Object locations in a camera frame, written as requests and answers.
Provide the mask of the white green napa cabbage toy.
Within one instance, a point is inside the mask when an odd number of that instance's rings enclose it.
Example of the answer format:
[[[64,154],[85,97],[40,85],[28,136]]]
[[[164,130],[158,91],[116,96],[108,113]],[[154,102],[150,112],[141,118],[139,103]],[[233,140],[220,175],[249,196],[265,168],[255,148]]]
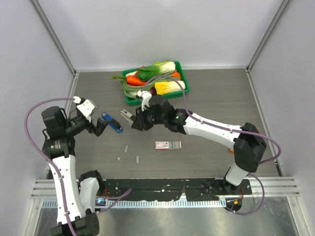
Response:
[[[143,70],[152,77],[174,71],[175,69],[176,65],[173,61],[164,61],[143,68]]]

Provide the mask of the beige stapler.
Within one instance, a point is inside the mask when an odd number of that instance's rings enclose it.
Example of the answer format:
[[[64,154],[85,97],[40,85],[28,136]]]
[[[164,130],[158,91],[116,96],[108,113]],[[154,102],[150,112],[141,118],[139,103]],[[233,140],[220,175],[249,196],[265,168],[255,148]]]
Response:
[[[131,124],[135,121],[136,117],[126,109],[121,109],[120,111],[121,115]]]

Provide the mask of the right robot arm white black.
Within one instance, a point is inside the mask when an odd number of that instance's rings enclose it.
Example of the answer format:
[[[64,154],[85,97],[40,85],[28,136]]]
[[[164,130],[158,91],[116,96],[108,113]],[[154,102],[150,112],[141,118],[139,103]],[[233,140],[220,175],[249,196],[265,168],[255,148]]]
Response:
[[[164,125],[171,132],[203,137],[234,151],[234,163],[222,182],[227,194],[236,193],[242,180],[257,171],[267,144],[253,124],[237,126],[209,120],[187,109],[175,109],[162,95],[147,91],[138,91],[136,98],[141,106],[136,109],[133,129],[147,131],[154,125]]]

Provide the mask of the orange carrot toy right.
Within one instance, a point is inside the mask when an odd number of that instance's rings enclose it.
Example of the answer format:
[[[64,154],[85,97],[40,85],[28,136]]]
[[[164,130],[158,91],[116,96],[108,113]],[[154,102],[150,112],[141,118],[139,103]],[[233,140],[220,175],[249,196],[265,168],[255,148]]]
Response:
[[[177,71],[175,71],[175,72],[173,72],[172,74],[171,74],[171,76],[173,77],[173,78],[177,78],[177,79],[181,79],[181,74],[179,73],[179,72],[177,72]]]

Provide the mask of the green long beans toy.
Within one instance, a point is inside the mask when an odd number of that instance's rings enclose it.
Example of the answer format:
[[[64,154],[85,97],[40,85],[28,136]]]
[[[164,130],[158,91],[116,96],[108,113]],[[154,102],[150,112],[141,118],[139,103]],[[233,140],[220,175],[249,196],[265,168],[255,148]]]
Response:
[[[143,86],[132,86],[132,85],[128,85],[127,82],[126,82],[126,77],[128,75],[133,75],[133,76],[136,76],[138,78],[140,78],[138,76],[138,70],[137,71],[134,71],[134,72],[130,72],[130,73],[127,73],[126,76],[122,75],[120,77],[117,77],[116,79],[120,80],[121,82],[121,87],[122,89],[125,91],[125,90],[129,90],[129,91],[138,91],[138,90],[141,90],[143,88]],[[168,79],[166,77],[159,77],[155,80],[153,80],[152,82],[149,82],[148,85],[145,86],[145,90],[146,91],[149,91],[152,87],[155,87],[155,83],[156,82],[163,82],[163,81],[172,81],[171,79]]]

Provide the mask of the purple onion toy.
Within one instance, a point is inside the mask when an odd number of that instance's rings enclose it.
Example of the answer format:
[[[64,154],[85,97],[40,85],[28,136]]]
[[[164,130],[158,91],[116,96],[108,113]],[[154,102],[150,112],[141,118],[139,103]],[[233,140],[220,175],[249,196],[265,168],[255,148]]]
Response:
[[[157,94],[157,91],[155,89],[155,87],[152,87],[149,92],[152,94],[152,95],[156,95]]]

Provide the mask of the green plastic tray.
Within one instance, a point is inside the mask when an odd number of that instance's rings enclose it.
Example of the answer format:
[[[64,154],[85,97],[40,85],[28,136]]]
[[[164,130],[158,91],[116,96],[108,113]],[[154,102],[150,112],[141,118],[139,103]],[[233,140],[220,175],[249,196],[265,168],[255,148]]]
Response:
[[[137,92],[145,90],[152,95],[162,95],[167,99],[177,98],[190,91],[181,64],[178,61],[158,61],[150,66],[124,70],[118,77],[121,88],[130,106],[141,102],[136,98]]]

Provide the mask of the orange carrot toy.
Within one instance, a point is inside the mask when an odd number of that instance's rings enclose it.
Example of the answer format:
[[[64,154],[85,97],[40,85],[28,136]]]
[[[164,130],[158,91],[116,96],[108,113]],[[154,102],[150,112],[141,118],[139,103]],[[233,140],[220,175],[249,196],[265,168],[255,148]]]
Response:
[[[144,86],[146,84],[146,82],[141,81],[138,77],[133,75],[128,75],[126,77],[126,82],[128,85],[132,86]]]
[[[177,78],[177,79],[181,79],[181,74],[179,73],[179,72],[177,72],[177,71],[175,71],[175,72],[173,72],[172,74],[171,74],[171,76],[173,77],[173,78]]]

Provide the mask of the yellow napa cabbage toy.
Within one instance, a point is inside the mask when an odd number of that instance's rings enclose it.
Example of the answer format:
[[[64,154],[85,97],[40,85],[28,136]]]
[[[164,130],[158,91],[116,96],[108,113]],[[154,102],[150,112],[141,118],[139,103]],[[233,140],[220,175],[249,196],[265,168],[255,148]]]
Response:
[[[179,81],[163,81],[163,82],[156,82],[155,89],[158,95],[165,95],[169,93],[179,92],[182,89],[186,89],[185,82]]]

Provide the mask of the blue stapler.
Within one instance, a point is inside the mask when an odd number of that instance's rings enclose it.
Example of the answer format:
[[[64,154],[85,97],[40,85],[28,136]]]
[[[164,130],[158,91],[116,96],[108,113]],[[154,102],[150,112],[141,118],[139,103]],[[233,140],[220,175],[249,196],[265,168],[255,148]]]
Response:
[[[117,133],[122,133],[123,128],[118,121],[112,118],[108,113],[102,114],[102,119],[109,122],[109,125],[114,129]]]

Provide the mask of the white radish toy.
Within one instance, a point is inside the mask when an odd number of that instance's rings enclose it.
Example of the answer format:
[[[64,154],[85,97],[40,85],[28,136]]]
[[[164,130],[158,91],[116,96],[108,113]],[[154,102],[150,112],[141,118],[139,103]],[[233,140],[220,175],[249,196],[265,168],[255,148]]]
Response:
[[[138,90],[138,91],[125,90],[124,91],[125,96],[128,98],[132,98],[132,99],[139,99],[140,98],[140,95],[139,95],[140,92],[141,92],[141,90]]]

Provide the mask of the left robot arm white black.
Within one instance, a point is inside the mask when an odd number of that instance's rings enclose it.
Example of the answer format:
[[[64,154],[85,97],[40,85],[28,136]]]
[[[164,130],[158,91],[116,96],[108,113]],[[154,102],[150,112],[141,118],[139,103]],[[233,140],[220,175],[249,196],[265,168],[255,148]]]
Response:
[[[57,196],[57,226],[50,229],[52,236],[96,236],[99,221],[95,212],[95,199],[105,189],[97,170],[88,171],[76,178],[75,135],[87,130],[100,136],[107,121],[99,118],[93,124],[80,111],[74,118],[67,118],[58,106],[42,113],[46,126],[43,153],[48,157]]]

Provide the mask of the staple box red white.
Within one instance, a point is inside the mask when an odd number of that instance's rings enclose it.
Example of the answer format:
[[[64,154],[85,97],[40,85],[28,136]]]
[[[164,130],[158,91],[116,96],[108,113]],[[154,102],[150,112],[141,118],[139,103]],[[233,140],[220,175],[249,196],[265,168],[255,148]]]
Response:
[[[155,149],[181,149],[181,141],[155,142]]]

